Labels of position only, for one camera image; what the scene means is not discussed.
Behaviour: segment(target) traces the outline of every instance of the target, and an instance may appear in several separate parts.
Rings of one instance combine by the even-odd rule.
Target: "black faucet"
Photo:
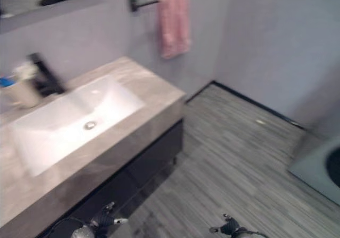
[[[34,79],[33,83],[35,88],[40,92],[42,96],[48,96],[54,93],[62,94],[66,92],[66,89],[61,86],[58,78],[47,68],[43,59],[38,53],[28,55],[30,59],[39,69],[41,76]]]

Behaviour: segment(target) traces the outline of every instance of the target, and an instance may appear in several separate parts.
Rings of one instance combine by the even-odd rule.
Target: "white sink basin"
[[[36,176],[142,106],[106,75],[14,121],[11,128],[20,155]]]

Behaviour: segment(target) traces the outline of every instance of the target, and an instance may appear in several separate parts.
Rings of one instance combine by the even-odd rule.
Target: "wall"
[[[340,97],[340,0],[230,0],[217,81],[305,125]]]
[[[71,0],[19,15],[1,24],[1,74],[33,52],[64,81],[127,55],[190,97],[214,78],[226,4],[191,0],[192,49],[170,61],[159,57],[155,5],[132,14],[126,0]]]

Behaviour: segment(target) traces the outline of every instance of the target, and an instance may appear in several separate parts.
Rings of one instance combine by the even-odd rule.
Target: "hand towel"
[[[190,49],[189,0],[159,0],[161,56],[173,58]]]

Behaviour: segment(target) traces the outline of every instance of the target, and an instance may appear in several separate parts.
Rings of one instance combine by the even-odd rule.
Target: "floor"
[[[286,171],[303,134],[210,85],[186,106],[175,169],[111,238],[227,237],[208,231],[223,213],[272,238],[339,238],[340,207]]]

